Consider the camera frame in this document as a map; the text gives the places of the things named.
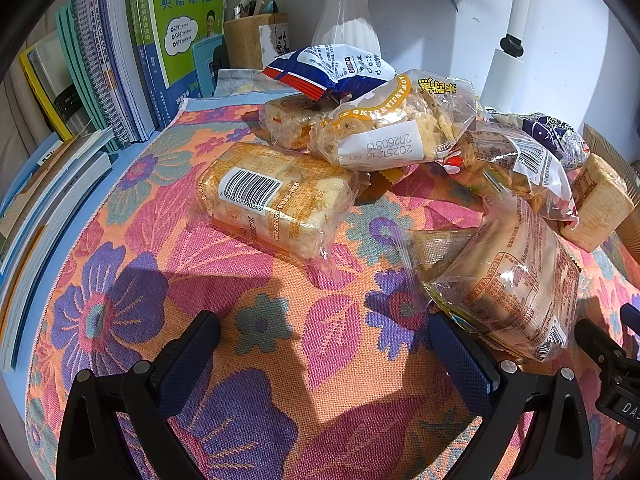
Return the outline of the cake brown print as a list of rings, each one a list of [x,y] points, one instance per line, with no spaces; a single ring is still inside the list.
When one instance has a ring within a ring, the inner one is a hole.
[[[489,196],[477,228],[413,231],[408,243],[424,295],[466,332],[537,362],[567,348],[580,267],[526,200]]]

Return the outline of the small toast cube pack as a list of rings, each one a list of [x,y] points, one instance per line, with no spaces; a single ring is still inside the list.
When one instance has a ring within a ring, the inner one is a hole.
[[[591,154],[572,183],[579,221],[574,228],[563,226],[561,234],[585,252],[593,252],[634,208],[623,185],[603,159]]]

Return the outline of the bread barcode pack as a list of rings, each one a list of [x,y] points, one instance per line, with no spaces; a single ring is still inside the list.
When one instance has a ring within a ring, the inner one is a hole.
[[[213,224],[270,252],[324,260],[369,176],[321,157],[238,142],[201,174],[201,207]]]

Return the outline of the red striped biscuit bag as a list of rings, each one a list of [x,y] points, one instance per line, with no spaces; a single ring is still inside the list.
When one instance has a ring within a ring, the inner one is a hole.
[[[511,191],[541,217],[578,225],[570,181],[559,159],[520,129],[479,122],[438,163],[480,197]]]

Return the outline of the purple white chips bag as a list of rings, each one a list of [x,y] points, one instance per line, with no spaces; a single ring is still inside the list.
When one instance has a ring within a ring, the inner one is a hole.
[[[584,138],[567,122],[542,113],[503,113],[487,107],[491,120],[520,128],[551,152],[567,170],[584,166],[590,148]]]

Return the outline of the orange pastry pack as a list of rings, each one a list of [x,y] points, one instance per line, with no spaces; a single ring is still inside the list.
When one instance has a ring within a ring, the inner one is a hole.
[[[336,108],[333,98],[314,101],[302,94],[292,94],[265,103],[259,112],[259,122],[271,145],[305,151],[324,116]]]

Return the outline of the blue white snack bag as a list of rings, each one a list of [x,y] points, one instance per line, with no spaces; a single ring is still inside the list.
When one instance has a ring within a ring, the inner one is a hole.
[[[308,99],[329,96],[340,102],[364,96],[393,79],[396,70],[378,54],[347,44],[319,44],[278,56],[262,73]]]

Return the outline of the floral woven table mat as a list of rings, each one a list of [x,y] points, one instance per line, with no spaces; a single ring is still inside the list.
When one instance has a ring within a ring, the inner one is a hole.
[[[204,170],[265,139],[264,99],[193,100],[113,185],[58,267],[30,358],[25,431],[56,475],[76,375],[154,359],[202,311],[220,341],[169,427],[209,479],[507,479],[530,418],[472,467],[466,409],[431,315],[411,303],[393,230],[474,228],[482,203],[436,165],[373,176],[329,259],[286,261],[216,230],[198,211]]]

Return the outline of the stacked flat books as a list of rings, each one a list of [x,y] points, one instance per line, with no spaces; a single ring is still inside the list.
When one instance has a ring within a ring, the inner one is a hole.
[[[70,220],[111,170],[112,128],[61,144],[1,218],[1,369],[15,367],[38,278]]]

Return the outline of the amber ribbed glass bowl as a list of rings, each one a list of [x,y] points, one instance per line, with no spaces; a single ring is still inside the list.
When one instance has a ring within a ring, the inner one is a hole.
[[[617,181],[623,183],[623,189],[632,203],[632,211],[616,229],[620,241],[631,257],[639,261],[640,257],[640,214],[639,214],[639,176],[614,146],[588,124],[582,127],[582,137],[590,150],[603,159],[613,171]]]

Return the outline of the white desk lamp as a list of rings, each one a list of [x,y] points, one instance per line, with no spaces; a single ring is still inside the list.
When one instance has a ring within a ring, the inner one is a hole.
[[[506,34],[492,57],[480,102],[507,112],[511,109],[524,67],[524,32],[530,0],[512,0]]]

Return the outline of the upright book row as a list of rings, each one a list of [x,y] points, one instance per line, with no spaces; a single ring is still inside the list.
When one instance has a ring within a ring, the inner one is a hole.
[[[151,0],[66,0],[53,29],[17,57],[55,141],[111,129],[107,147],[145,142],[171,120],[154,53]]]

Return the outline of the small blue booklet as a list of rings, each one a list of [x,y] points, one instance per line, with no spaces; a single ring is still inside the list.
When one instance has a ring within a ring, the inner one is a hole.
[[[192,46],[191,51],[201,97],[210,98],[214,95],[219,71],[229,66],[224,36],[202,39]]]

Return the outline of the wooden pen holder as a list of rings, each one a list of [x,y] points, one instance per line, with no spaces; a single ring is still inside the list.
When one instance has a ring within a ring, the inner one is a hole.
[[[232,68],[262,70],[291,50],[288,14],[258,14],[225,22],[224,40]]]

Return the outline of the green cover grammar book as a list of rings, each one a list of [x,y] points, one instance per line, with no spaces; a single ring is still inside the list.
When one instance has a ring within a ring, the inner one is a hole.
[[[150,0],[160,71],[170,88],[194,72],[191,48],[222,32],[224,0]]]

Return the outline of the white ribbed vase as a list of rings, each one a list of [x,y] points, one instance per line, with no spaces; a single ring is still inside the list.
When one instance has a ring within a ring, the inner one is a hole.
[[[324,0],[311,44],[348,44],[380,55],[381,47],[369,10],[369,0]]]

